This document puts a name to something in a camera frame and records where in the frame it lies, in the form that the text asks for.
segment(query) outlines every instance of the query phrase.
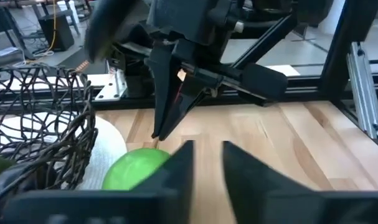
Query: wicker basket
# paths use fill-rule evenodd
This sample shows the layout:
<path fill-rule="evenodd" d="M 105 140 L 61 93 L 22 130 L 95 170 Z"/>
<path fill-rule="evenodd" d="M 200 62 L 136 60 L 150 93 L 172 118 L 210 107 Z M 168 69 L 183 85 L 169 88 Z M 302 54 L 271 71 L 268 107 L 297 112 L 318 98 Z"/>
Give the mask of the wicker basket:
<path fill-rule="evenodd" d="M 22 167 L 0 190 L 0 210 L 26 190 L 73 190 L 81 183 L 97 136 L 91 102 L 90 82 L 75 70 L 0 69 L 0 157 Z"/>

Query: light wood tabletop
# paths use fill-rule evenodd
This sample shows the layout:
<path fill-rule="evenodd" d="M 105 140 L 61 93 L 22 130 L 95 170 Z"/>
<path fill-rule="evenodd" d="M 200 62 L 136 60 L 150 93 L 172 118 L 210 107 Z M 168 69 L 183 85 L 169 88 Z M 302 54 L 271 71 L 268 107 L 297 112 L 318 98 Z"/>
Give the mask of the light wood tabletop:
<path fill-rule="evenodd" d="M 98 115 L 116 126 L 128 150 L 156 146 L 172 153 L 196 141 L 191 223 L 234 223 L 222 141 L 315 190 L 378 190 L 378 146 L 328 102 L 197 107 L 163 142 L 151 138 L 154 110 Z"/>

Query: tiled floor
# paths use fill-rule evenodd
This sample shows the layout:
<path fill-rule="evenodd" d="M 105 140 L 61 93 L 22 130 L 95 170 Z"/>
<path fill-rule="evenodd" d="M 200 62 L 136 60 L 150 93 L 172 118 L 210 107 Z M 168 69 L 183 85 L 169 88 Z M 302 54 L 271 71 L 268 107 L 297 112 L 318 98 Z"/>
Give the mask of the tiled floor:
<path fill-rule="evenodd" d="M 38 21 L 32 9 L 26 7 L 24 9 L 14 9 L 12 14 L 16 22 L 18 23 L 20 30 L 24 34 L 35 32 L 39 29 Z M 81 35 L 72 28 L 72 34 L 75 38 L 75 44 L 66 52 L 55 53 L 53 56 L 43 58 L 42 61 L 49 65 L 57 65 L 67 57 L 79 50 L 83 44 L 83 36 L 87 22 L 81 22 L 79 25 Z M 307 39 L 301 40 L 296 34 L 289 34 L 286 39 L 279 42 L 274 48 L 271 49 L 266 55 L 264 55 L 258 63 L 261 65 L 294 65 L 294 68 L 301 75 L 319 75 L 323 66 L 309 66 L 312 64 L 323 64 L 326 60 L 327 51 L 331 44 L 332 36 L 322 34 L 318 29 L 308 29 L 306 35 Z M 226 48 L 225 54 L 222 57 L 222 62 L 233 62 L 240 57 L 256 40 L 231 40 Z M 43 42 L 26 41 L 29 49 L 34 50 Z M 375 25 L 371 28 L 367 37 L 366 50 L 370 59 L 378 59 L 378 19 L 375 21 Z M 6 38 L 6 35 L 0 35 L 0 49 L 9 47 L 10 43 Z M 378 66 L 373 66 L 374 70 L 378 70 Z"/>

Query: metal bracket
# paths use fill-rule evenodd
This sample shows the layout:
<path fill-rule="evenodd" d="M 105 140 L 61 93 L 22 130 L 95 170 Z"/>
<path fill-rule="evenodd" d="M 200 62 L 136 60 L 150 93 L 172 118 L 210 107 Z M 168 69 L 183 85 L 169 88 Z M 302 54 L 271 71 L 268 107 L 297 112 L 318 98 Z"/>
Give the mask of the metal bracket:
<path fill-rule="evenodd" d="M 126 82 L 124 72 L 120 69 L 111 74 L 108 83 L 96 96 L 95 101 L 116 101 L 119 100 L 126 90 Z"/>
<path fill-rule="evenodd" d="M 362 42 L 353 42 L 347 55 L 349 78 L 359 127 L 372 139 L 378 138 L 378 99 L 371 66 Z"/>
<path fill-rule="evenodd" d="M 93 74 L 88 75 L 88 81 L 91 81 L 92 86 L 107 86 L 109 84 L 105 82 L 105 79 L 109 78 L 110 80 L 114 78 L 114 74 Z M 28 89 L 35 89 L 35 90 L 48 90 L 49 85 L 59 84 L 59 86 L 63 87 L 67 85 L 67 80 L 65 78 L 57 78 L 57 77 L 46 77 L 45 80 L 40 78 L 35 78 L 35 81 L 32 81 L 32 77 L 27 77 L 25 79 L 13 79 L 12 80 L 6 80 L 3 81 L 2 84 L 0 84 L 0 90 L 5 90 L 8 85 L 8 89 L 13 91 L 21 91 L 22 85 L 24 85 L 24 88 Z M 80 80 L 77 80 L 73 83 L 74 88 L 83 87 L 83 83 Z"/>

